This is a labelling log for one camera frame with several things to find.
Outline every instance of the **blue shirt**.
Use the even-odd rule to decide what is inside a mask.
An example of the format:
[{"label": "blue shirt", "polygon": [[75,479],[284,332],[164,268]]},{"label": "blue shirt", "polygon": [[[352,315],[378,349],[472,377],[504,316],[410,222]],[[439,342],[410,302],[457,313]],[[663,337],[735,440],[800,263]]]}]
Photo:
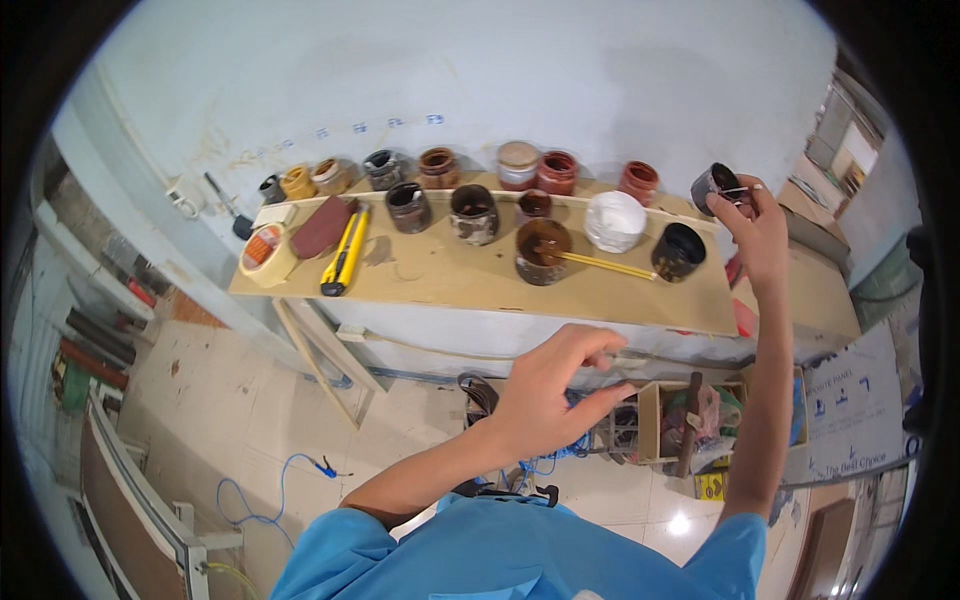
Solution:
[{"label": "blue shirt", "polygon": [[517,600],[584,589],[605,600],[756,595],[766,545],[760,515],[731,516],[680,568],[564,507],[523,500],[448,494],[399,542],[366,513],[330,511],[300,536],[271,598]]}]

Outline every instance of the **left hand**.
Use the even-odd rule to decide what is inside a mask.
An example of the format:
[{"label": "left hand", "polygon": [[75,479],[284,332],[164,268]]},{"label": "left hand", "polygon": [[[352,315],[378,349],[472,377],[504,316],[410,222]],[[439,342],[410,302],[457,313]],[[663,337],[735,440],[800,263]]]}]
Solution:
[{"label": "left hand", "polygon": [[496,409],[484,419],[504,464],[573,444],[617,402],[636,394],[633,385],[622,383],[598,390],[572,408],[564,397],[578,368],[606,371],[610,361],[605,352],[626,345],[627,339],[610,329],[566,324],[517,358]]}]

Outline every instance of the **hand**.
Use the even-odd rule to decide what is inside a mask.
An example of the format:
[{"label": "hand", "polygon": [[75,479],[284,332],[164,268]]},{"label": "hand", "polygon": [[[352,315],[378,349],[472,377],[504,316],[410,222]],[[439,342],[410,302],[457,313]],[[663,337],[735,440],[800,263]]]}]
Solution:
[{"label": "hand", "polygon": [[609,329],[566,324],[517,358],[496,409],[480,421],[487,421],[504,465],[573,444],[617,402],[636,394],[634,386],[624,383],[598,390],[572,408],[564,397],[579,367],[606,371],[611,365],[604,352],[626,345],[626,338]]},{"label": "hand", "polygon": [[749,188],[759,214],[744,204],[734,206],[717,194],[707,194],[707,206],[733,234],[758,299],[769,293],[785,293],[789,260],[783,211],[763,181],[750,175],[736,177],[740,185]]}]

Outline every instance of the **yellow utility knife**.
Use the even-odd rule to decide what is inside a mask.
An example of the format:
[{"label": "yellow utility knife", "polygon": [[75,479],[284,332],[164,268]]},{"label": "yellow utility knife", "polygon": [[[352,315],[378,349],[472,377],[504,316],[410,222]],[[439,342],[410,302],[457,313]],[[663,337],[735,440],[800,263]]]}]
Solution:
[{"label": "yellow utility knife", "polygon": [[350,277],[356,267],[360,249],[363,247],[363,237],[367,232],[367,222],[370,220],[370,207],[367,203],[360,203],[357,211],[347,222],[344,236],[340,238],[337,247],[337,257],[324,271],[320,278],[320,292],[324,296],[342,296],[350,285]]}]

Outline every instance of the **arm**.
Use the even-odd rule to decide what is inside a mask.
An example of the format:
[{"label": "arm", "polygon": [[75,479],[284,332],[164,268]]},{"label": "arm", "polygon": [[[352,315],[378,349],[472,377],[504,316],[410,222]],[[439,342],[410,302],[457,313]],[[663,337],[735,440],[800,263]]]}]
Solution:
[{"label": "arm", "polygon": [[468,479],[573,444],[636,389],[611,386],[570,407],[564,397],[567,384],[581,365],[607,370],[604,352],[616,352],[626,343],[609,329],[564,325],[517,358],[490,417],[387,468],[349,493],[340,507],[361,510],[392,529]]},{"label": "arm", "polygon": [[738,178],[741,185],[762,186],[752,190],[759,212],[755,220],[749,218],[755,216],[751,209],[743,206],[738,210],[719,196],[711,195],[708,204],[739,246],[756,294],[760,332],[754,381],[737,433],[721,522],[739,513],[757,513],[764,518],[770,514],[783,475],[793,416],[793,324],[787,297],[786,221],[761,180],[746,175]]}]

